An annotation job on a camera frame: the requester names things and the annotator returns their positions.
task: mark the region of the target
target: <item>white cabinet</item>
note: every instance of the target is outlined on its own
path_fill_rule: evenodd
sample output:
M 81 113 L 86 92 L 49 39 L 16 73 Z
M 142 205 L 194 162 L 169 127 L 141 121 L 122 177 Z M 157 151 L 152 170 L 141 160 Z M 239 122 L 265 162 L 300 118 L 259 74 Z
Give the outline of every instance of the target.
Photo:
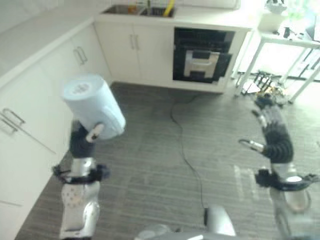
M 15 239 L 20 227 L 24 222 L 21 206 L 0 202 L 0 231 L 1 239 Z
M 141 75 L 132 25 L 96 22 L 95 28 L 112 77 L 121 82 L 139 81 Z
M 56 156 L 0 117 L 0 232 L 13 240 L 51 177 Z
M 34 65 L 0 89 L 0 110 L 18 128 L 55 153 L 64 118 L 60 96 L 45 72 Z
M 32 207 L 57 164 L 55 154 L 0 117 L 0 159 L 0 201 Z
M 110 72 L 102 52 L 96 30 L 93 25 L 76 34 L 72 39 L 75 50 L 79 53 L 87 73 L 101 75 L 111 85 Z
M 74 46 L 69 40 L 45 56 L 39 63 L 51 83 L 55 104 L 50 106 L 56 112 L 55 141 L 47 142 L 48 147 L 57 153 L 57 158 L 62 159 L 69 148 L 71 122 L 73 114 L 62 100 L 61 95 L 64 85 L 73 77 L 85 72 L 75 59 Z
M 155 86 L 172 81 L 173 26 L 96 22 L 95 28 L 117 80 Z
M 173 80 L 173 27 L 134 25 L 133 28 L 143 82 L 168 87 Z

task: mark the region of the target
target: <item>paper towel roll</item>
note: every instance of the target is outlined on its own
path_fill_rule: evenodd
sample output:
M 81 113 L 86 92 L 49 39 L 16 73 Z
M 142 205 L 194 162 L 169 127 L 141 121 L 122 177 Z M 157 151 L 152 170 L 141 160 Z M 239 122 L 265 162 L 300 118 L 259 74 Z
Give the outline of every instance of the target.
M 64 86 L 62 98 L 87 131 L 103 123 L 99 139 L 107 140 L 125 130 L 126 120 L 109 86 L 100 75 L 84 74 Z

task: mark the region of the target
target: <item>table leg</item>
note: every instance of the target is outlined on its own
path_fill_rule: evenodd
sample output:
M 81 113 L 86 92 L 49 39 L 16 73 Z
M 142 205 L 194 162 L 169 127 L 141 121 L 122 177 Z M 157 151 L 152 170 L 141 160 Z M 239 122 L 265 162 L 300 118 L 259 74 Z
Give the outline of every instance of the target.
M 265 44 L 265 41 L 263 39 L 261 39 L 260 44 L 258 46 L 258 49 L 256 50 L 248 69 L 246 70 L 245 74 L 243 75 L 242 79 L 240 80 L 239 86 L 237 87 L 237 89 L 234 92 L 234 95 L 236 97 L 240 96 L 242 88 L 244 87 L 246 81 L 248 80 L 249 75 L 251 74 L 251 71 L 254 68 L 254 65 L 255 65 L 255 63 L 256 63 L 256 61 L 258 59 L 258 56 L 259 56 L 264 44 Z
M 302 58 L 302 56 L 306 53 L 306 51 L 308 50 L 308 48 L 305 48 L 300 55 L 297 57 L 297 59 L 294 61 L 294 63 L 291 65 L 291 67 L 289 68 L 289 70 L 280 78 L 279 83 L 280 84 L 284 84 L 289 76 L 289 74 L 291 73 L 291 71 L 295 68 L 295 66 L 298 64 L 299 60 Z
M 316 76 L 320 73 L 320 64 L 318 66 L 318 68 L 312 73 L 312 75 L 305 81 L 305 83 L 298 89 L 298 91 L 296 91 L 296 93 L 290 98 L 289 103 L 293 103 L 296 98 L 303 92 L 303 90 L 306 89 L 306 87 L 312 83 Z
M 239 59 L 239 61 L 236 63 L 236 65 L 235 65 L 235 67 L 234 67 L 234 69 L 233 69 L 233 72 L 232 72 L 232 75 L 231 75 L 231 78 L 232 78 L 232 79 L 235 79 L 236 76 L 237 76 L 237 74 L 238 74 L 238 71 L 239 71 L 241 62 L 242 62 L 242 60 L 244 59 L 244 57 L 245 57 L 245 55 L 246 55 L 246 52 L 247 52 L 248 47 L 249 47 L 249 45 L 250 45 L 250 43 L 251 43 L 251 41 L 252 41 L 252 39 L 253 39 L 253 37 L 254 37 L 254 34 L 255 34 L 254 31 L 252 31 L 252 32 L 250 33 L 250 37 L 249 37 L 248 42 L 246 43 L 246 46 L 245 46 L 245 48 L 244 48 L 244 50 L 243 50 L 243 52 L 242 52 L 242 54 L 241 54 L 241 56 L 240 56 L 240 59 Z

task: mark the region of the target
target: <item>gray carpet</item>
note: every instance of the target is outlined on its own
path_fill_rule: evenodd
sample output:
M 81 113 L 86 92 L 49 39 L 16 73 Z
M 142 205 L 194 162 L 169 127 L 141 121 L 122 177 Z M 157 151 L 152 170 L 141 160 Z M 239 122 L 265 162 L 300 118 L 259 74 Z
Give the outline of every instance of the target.
M 249 97 L 128 85 L 112 86 L 126 117 L 125 133 L 100 142 L 96 159 L 111 168 L 101 185 L 101 217 L 94 240 L 130 240 L 143 227 L 166 224 L 203 230 L 200 185 L 180 155 L 180 130 L 189 162 L 203 181 L 204 204 L 223 205 L 237 234 L 249 240 L 280 239 L 268 191 L 254 183 L 254 172 L 268 161 L 237 143 L 263 141 Z M 320 174 L 320 84 L 313 83 L 294 105 L 284 108 L 301 173 Z M 64 162 L 70 162 L 66 155 Z M 320 184 L 310 188 L 320 233 Z M 16 240 L 56 240 L 62 218 L 61 184 L 51 178 Z

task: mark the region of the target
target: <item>built-in oven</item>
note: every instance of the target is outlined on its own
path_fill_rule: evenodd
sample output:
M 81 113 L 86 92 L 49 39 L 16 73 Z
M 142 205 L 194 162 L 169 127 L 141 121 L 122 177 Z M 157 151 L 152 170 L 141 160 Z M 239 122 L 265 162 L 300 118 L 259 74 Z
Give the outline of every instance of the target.
M 174 29 L 173 80 L 212 84 L 224 77 L 235 32 Z

